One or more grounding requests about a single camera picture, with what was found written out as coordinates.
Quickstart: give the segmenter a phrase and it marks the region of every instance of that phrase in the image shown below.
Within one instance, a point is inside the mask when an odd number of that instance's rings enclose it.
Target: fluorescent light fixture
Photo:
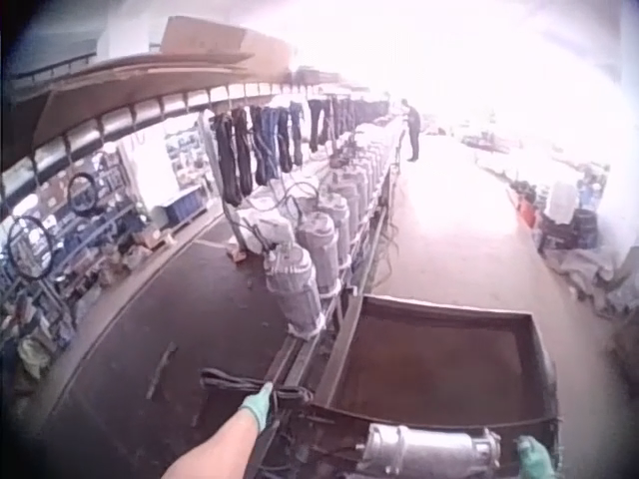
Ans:
[[[15,217],[21,217],[29,212],[29,210],[33,210],[38,206],[38,196],[35,194],[31,194],[22,200],[16,207],[13,209],[13,215]]]
[[[114,142],[107,142],[102,147],[102,151],[107,155],[112,155],[118,151],[118,145],[116,145]]]

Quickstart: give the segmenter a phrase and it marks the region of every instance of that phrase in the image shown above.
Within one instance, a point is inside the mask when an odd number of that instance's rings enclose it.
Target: cardboard box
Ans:
[[[154,227],[147,227],[139,233],[133,233],[133,240],[136,244],[154,249],[159,243],[165,240],[168,233],[162,233]]]
[[[247,81],[277,83],[287,78],[295,55],[292,45],[255,30],[190,17],[169,17],[160,51],[164,54],[243,53],[237,65]]]

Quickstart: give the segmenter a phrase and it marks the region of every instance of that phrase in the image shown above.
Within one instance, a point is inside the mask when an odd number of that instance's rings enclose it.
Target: hand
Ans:
[[[260,432],[267,427],[267,417],[269,417],[269,409],[271,407],[271,392],[273,391],[273,383],[267,382],[260,392],[252,394],[244,398],[240,409],[249,409],[258,421],[258,429]]]
[[[548,450],[532,436],[517,439],[519,479],[553,479],[555,471]]]

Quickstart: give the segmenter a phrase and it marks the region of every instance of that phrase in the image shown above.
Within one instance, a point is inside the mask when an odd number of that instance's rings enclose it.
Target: factory floor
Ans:
[[[465,147],[422,138],[421,159],[401,167],[394,245],[377,266],[373,292],[531,311],[557,365],[566,477],[613,477],[602,467],[629,419],[603,353],[609,324],[544,265],[504,184]],[[159,477],[241,399],[214,400],[211,417],[191,427],[202,396],[198,368],[260,377],[282,344],[286,326],[261,263],[228,259],[224,222],[200,219],[187,229],[92,309],[31,408],[32,422],[44,423],[48,456],[74,466],[64,471],[70,477]],[[147,401],[171,341],[178,351]]]
[[[532,312],[556,363],[566,477],[616,477],[632,416],[604,352],[611,324],[546,267],[505,188],[452,139],[422,137],[420,160],[401,165],[372,292]]]

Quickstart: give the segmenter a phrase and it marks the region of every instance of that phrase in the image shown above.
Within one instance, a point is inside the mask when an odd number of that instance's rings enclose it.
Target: worker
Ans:
[[[401,100],[401,104],[405,108],[408,108],[408,137],[410,138],[410,147],[412,148],[412,156],[409,161],[415,162],[419,159],[419,132],[421,131],[421,117],[417,110],[408,104],[408,101],[405,98]]]
[[[242,479],[258,435],[267,427],[273,384],[247,396],[209,440],[181,456],[163,479]]]
[[[205,443],[181,456],[163,479],[241,479],[258,435],[267,426],[273,384],[247,396],[240,409]],[[547,449],[534,437],[517,440],[519,479],[554,479]]]

